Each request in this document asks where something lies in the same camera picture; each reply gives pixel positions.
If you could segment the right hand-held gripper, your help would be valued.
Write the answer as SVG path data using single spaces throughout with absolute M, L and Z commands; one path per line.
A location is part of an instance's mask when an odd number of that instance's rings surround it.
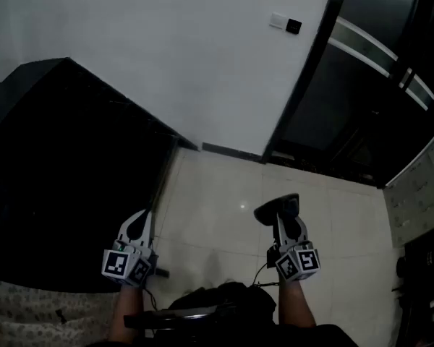
M 273 244 L 267 251 L 267 267 L 275 268 L 282 282 L 301 281 L 315 274 L 319 269 L 320 260 L 317 249 L 308 240 L 307 226 L 297 216 L 292 224 L 292 240 L 286 233 L 283 220 L 277 216 L 277 224 L 273 227 Z

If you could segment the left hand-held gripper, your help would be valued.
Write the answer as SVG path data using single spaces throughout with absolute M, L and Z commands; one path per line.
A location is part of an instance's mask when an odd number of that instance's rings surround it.
M 149 248 L 154 231 L 151 210 L 138 211 L 126 219 L 113 248 L 103 253 L 101 274 L 120 285 L 144 288 L 148 277 L 155 273 L 158 259 Z

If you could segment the dark grey cleaning cloth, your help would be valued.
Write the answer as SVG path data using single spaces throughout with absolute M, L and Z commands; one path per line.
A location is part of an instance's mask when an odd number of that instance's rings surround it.
M 275 226 L 278 218 L 293 221 L 299 215 L 299 195 L 287 194 L 273 199 L 254 210 L 255 219 L 264 226 Z

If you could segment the white wall light switch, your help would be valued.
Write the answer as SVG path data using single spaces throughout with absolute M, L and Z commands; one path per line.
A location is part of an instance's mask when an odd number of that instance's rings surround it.
M 273 12 L 271 14 L 270 19 L 269 19 L 269 25 L 271 27 L 278 28 L 280 30 L 285 30 L 286 25 L 287 25 L 287 21 L 288 21 L 288 17 L 286 17 L 282 14 Z

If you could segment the person's right forearm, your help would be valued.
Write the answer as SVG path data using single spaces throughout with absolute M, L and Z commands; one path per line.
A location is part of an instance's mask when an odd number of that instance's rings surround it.
M 278 287 L 278 322 L 300 328 L 316 326 L 299 281 L 280 281 Z

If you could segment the person's left forearm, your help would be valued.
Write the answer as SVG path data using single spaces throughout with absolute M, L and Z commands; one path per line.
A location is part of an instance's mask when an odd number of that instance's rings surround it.
M 143 312 L 143 290 L 132 286 L 122 286 L 114 308 L 108 341 L 131 344 L 139 335 L 139 330 L 125 327 L 124 317 L 136 316 Z

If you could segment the glass door with frosted stripes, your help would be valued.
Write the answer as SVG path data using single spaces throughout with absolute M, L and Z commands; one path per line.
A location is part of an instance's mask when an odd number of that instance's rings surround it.
M 434 0 L 344 0 L 270 158 L 382 188 L 434 137 Z

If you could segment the black waist pack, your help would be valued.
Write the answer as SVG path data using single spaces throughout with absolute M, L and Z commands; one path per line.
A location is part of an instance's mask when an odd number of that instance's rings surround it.
M 252 330 L 274 325 L 276 303 L 262 288 L 240 282 L 199 288 L 162 310 L 124 316 L 124 326 L 189 335 Z

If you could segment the person's black clothing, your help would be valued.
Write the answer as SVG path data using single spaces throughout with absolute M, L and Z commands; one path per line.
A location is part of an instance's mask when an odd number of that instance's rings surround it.
M 293 325 L 256 325 L 208 330 L 197 335 L 160 330 L 145 339 L 146 347 L 358 347 L 336 325 L 295 327 Z

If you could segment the white locker cabinet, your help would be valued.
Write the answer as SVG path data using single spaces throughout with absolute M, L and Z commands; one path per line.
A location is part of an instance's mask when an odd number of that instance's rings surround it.
M 434 137 L 383 193 L 393 247 L 434 229 Z

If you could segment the patterned carpet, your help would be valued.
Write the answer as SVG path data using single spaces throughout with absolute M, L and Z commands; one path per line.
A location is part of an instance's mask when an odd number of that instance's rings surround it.
M 117 296 L 44 291 L 0 280 L 0 347 L 86 347 L 105 340 Z

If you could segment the dark furniture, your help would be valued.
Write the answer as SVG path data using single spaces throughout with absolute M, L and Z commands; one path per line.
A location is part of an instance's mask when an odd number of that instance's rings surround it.
M 434 347 L 434 229 L 405 244 L 396 274 L 402 279 L 396 347 Z

